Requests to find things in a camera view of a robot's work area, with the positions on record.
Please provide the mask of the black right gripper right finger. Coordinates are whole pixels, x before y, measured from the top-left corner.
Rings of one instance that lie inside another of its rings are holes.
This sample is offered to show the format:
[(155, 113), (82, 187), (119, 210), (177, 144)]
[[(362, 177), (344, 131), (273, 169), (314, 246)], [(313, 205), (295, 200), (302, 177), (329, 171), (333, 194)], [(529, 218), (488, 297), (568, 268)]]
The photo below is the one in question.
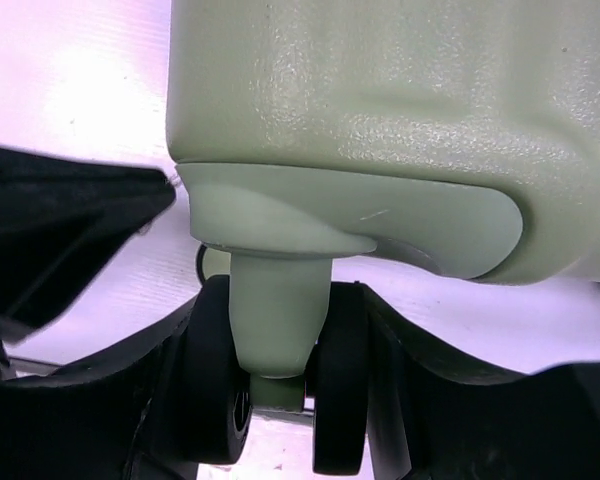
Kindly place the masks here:
[(496, 366), (408, 321), (370, 287), (360, 438), (377, 479), (600, 479), (600, 362)]

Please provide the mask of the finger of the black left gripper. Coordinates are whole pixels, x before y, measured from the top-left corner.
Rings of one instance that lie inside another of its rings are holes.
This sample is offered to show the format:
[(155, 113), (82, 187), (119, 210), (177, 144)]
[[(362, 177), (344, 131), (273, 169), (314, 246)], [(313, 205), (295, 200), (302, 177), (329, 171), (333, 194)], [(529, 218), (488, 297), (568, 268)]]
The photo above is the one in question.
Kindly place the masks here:
[(0, 147), (0, 340), (53, 322), (175, 198), (159, 169)]

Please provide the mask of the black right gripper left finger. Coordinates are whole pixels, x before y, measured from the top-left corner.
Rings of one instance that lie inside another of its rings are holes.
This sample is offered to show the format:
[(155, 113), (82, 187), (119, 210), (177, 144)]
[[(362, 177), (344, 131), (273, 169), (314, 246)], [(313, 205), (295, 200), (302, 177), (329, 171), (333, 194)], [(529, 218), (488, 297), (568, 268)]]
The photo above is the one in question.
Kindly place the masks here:
[(48, 376), (0, 382), (0, 479), (193, 479), (174, 381), (192, 305)]

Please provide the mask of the light green hard suitcase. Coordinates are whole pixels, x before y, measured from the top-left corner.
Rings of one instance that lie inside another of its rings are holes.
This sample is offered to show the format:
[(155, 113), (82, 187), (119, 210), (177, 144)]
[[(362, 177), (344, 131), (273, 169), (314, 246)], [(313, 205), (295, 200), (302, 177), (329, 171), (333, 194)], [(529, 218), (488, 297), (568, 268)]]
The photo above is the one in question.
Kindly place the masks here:
[(230, 259), (187, 328), (197, 463), (312, 393), (314, 471), (359, 470), (367, 321), (336, 259), (600, 282), (600, 1), (176, 1), (166, 137)]

